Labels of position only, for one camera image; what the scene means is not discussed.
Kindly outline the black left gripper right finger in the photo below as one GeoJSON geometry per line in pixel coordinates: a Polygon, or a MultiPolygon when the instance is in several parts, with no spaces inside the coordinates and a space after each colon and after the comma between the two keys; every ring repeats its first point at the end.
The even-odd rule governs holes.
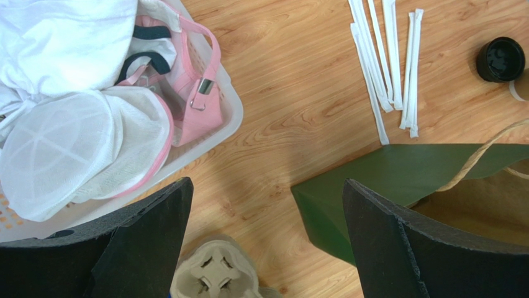
{"type": "Polygon", "coordinates": [[[343,210],[365,297],[527,297],[528,248],[450,227],[361,183],[343,210]]]}

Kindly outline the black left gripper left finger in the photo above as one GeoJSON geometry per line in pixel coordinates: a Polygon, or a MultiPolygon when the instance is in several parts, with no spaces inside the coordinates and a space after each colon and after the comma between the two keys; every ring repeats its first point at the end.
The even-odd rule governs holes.
{"type": "Polygon", "coordinates": [[[1,244],[2,297],[167,297],[183,244],[190,178],[44,238],[1,244]]]}

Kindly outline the green paper gift bag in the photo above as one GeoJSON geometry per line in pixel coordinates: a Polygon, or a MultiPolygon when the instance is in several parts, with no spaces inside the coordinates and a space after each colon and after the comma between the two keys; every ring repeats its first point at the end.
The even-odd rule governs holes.
{"type": "Polygon", "coordinates": [[[292,187],[309,240],[355,263],[343,208],[354,180],[399,205],[403,219],[444,243],[477,250],[528,251],[528,144],[500,139],[528,130],[523,120],[483,144],[387,145],[292,187]]]}

